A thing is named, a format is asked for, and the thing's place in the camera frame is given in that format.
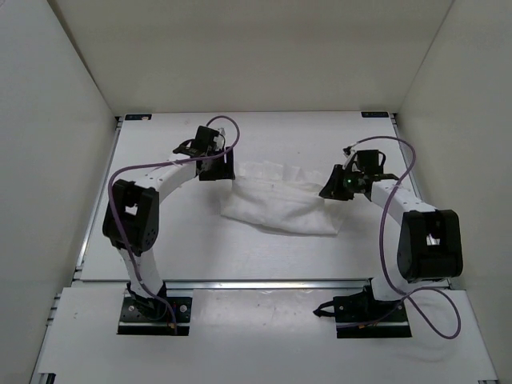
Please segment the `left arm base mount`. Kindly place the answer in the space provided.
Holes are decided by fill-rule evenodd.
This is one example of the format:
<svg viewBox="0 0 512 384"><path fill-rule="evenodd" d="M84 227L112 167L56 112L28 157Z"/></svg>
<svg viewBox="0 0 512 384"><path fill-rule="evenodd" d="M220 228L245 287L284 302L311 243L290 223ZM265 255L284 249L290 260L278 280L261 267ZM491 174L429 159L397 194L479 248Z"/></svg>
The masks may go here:
<svg viewBox="0 0 512 384"><path fill-rule="evenodd" d="M164 296L164 290L158 295L168 304L154 298L139 297L126 284L122 308L118 318L117 334L135 336L180 336L190 332L191 296Z"/></svg>

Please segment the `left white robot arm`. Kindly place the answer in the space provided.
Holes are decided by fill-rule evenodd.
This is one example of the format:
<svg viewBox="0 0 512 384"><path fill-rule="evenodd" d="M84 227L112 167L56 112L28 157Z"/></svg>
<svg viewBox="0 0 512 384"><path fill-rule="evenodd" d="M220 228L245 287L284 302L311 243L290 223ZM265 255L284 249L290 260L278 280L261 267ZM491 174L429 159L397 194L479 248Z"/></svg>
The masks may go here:
<svg viewBox="0 0 512 384"><path fill-rule="evenodd" d="M160 205L194 179L235 179L233 148L226 144L223 128L199 126L168 159L121 168L109 180L102 233L120 253L129 276L127 290L148 318L163 316L167 308L165 283L153 253Z"/></svg>

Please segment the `white skirt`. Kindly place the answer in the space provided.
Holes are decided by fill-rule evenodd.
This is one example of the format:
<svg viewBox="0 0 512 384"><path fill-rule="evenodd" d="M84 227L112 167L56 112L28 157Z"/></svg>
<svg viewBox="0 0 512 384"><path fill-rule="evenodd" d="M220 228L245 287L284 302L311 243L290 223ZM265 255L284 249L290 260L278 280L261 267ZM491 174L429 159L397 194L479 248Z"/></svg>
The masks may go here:
<svg viewBox="0 0 512 384"><path fill-rule="evenodd" d="M221 215L273 232L335 236L346 212L319 196L327 176L273 162L237 162L235 180L218 188Z"/></svg>

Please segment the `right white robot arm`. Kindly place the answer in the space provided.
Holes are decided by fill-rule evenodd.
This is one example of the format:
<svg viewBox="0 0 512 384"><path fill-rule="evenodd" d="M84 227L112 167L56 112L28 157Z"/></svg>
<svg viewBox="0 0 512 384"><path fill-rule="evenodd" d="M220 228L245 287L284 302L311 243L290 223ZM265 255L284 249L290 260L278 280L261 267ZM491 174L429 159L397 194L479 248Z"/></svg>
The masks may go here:
<svg viewBox="0 0 512 384"><path fill-rule="evenodd" d="M440 210L402 186L399 176L384 171L386 156L380 150L343 150L344 164L336 164L319 196L350 201L357 194L382 208L379 224L379 257L382 274L370 281L371 293L358 301L359 313L377 320L387 311L387 301L458 277L463 271L459 217L453 210ZM395 263L383 255L386 220L400 226Z"/></svg>

